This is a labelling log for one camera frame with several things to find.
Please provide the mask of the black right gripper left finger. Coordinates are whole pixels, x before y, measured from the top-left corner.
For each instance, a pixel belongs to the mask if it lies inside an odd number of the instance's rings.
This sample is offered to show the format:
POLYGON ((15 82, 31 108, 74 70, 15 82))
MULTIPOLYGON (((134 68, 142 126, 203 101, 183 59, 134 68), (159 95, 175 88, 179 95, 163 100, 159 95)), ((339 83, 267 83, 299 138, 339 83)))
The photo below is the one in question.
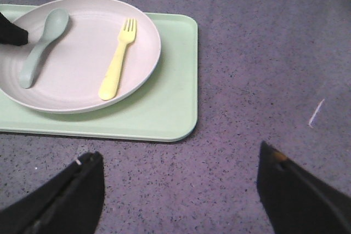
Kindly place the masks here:
POLYGON ((88 152, 1 210, 1 233, 94 233, 104 199, 103 157, 88 152))

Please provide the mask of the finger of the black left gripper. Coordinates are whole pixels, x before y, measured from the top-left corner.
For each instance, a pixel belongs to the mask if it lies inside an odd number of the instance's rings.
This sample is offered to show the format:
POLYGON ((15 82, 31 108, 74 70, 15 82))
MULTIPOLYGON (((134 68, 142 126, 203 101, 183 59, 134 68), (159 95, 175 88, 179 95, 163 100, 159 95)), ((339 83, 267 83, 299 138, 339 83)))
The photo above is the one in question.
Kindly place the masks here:
POLYGON ((10 44, 15 46, 28 44, 29 33, 10 22, 2 13, 0 28, 1 44, 10 44))

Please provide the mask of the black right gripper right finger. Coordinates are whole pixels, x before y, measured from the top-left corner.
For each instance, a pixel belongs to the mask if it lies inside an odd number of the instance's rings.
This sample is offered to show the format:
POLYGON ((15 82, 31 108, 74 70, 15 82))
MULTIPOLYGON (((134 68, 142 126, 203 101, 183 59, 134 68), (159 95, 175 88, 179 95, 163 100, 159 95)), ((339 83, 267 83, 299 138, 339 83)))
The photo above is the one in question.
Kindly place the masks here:
POLYGON ((265 141, 257 191, 275 233, 350 233, 350 197, 265 141))

